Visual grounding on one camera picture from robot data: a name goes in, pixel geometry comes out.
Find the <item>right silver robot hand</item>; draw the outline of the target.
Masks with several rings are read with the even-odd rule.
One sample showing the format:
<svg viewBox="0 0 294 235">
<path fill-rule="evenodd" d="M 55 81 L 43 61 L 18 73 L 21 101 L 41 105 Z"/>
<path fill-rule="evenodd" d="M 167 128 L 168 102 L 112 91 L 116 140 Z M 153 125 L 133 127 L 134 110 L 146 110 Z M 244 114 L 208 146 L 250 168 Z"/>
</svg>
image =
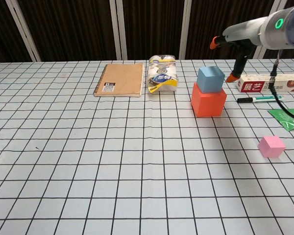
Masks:
<svg viewBox="0 0 294 235">
<path fill-rule="evenodd" d="M 224 44 L 233 44 L 239 49 L 234 68 L 226 79 L 227 83 L 240 79 L 249 56 L 256 46 L 261 45 L 259 33 L 265 19 L 266 17 L 261 17 L 229 26 L 222 35 L 212 39 L 210 49 L 216 49 Z"/>
</svg>

